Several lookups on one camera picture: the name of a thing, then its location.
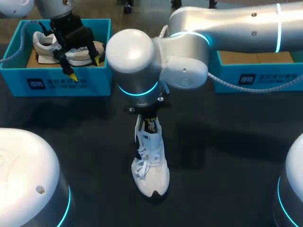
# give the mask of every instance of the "glowing blue light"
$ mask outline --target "glowing blue light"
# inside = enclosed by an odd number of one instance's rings
[[[120,86],[119,86],[119,88],[121,91],[123,91],[125,94],[127,94],[129,96],[143,96],[143,95],[146,95],[147,93],[150,93],[152,90],[154,90],[154,88],[157,86],[157,84],[158,84],[158,82],[150,90],[148,90],[147,92],[141,93],[141,94],[131,94],[131,93],[124,91]]]
[[[280,46],[281,46],[281,36],[282,36],[282,21],[280,19],[280,15],[281,15],[281,6],[278,3],[276,5],[277,7],[277,11],[278,11],[278,39],[276,42],[276,53],[278,53],[280,51]]]
[[[201,35],[201,34],[199,34],[197,32],[177,32],[177,33],[171,35],[171,37],[174,37],[174,36],[177,36],[177,35],[197,35],[197,36],[205,39],[207,41],[208,45],[209,45],[208,39],[204,35]]]
[[[296,227],[299,227],[295,224],[295,222],[290,218],[290,216],[287,214],[286,210],[284,209],[283,205],[282,205],[282,202],[281,202],[281,199],[280,199],[280,192],[279,192],[279,184],[280,184],[280,177],[279,177],[279,181],[278,181],[278,198],[279,198],[279,202],[280,202],[280,205],[282,207],[282,210],[284,211],[284,213],[286,214],[286,216],[288,217],[288,219],[293,223],[294,226]]]
[[[62,223],[64,222],[64,220],[65,220],[65,218],[66,218],[66,215],[67,215],[67,213],[68,213],[68,210],[69,210],[69,208],[70,208],[70,204],[71,204],[71,189],[70,189],[70,187],[68,187],[68,190],[69,190],[69,192],[70,192],[70,197],[68,198],[67,208],[66,208],[66,211],[65,211],[65,214],[64,214],[62,220],[61,220],[60,223],[57,225],[57,227],[60,227],[60,226],[62,225]]]

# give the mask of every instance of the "white sneaker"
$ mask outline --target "white sneaker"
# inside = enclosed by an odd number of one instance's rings
[[[164,195],[169,187],[169,169],[158,118],[148,121],[139,115],[135,141],[138,153],[132,163],[134,181],[147,197]]]
[[[33,36],[33,44],[36,53],[39,55],[38,63],[40,64],[58,64],[59,61],[54,59],[53,51],[55,49],[61,49],[61,46],[58,44],[54,34],[45,36],[41,32],[35,32]],[[103,44],[97,41],[94,41],[96,50],[99,52],[99,55],[104,54]],[[91,59],[89,56],[89,51],[87,47],[72,49],[66,54],[66,58],[71,66],[87,66],[91,65]]]

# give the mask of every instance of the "dark tabletop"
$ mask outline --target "dark tabletop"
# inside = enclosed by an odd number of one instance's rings
[[[0,52],[6,45],[0,46]],[[161,204],[132,174],[136,116],[111,97],[16,98],[0,78],[0,126],[31,131],[55,150],[79,209],[77,227],[268,227],[277,180],[302,133],[303,93],[171,89],[159,112],[170,170]]]

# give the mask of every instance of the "blue cardboard box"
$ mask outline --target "blue cardboard box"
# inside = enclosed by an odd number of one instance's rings
[[[210,56],[209,71],[216,77],[246,88],[265,89],[287,83],[303,73],[303,52],[290,53],[293,62],[289,63],[254,63],[254,64],[223,64],[220,52]],[[216,93],[236,93],[218,82],[214,82]],[[303,81],[280,91],[302,91]]]
[[[26,20],[20,21],[8,49],[7,58],[20,47],[21,28]],[[41,20],[50,29],[49,20]],[[96,41],[107,44],[112,27],[110,19],[83,19],[84,26],[90,27]],[[102,67],[73,68],[79,83],[64,75],[62,68],[26,68],[33,50],[33,34],[42,32],[38,24],[30,24],[26,29],[25,48],[11,61],[0,65],[0,72],[14,96],[109,96],[112,72],[105,59]]]

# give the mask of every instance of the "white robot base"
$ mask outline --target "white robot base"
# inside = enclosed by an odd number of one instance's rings
[[[0,227],[75,227],[58,158],[41,137],[0,129]]]
[[[274,220],[278,227],[303,226],[303,134],[291,146],[278,180]]]

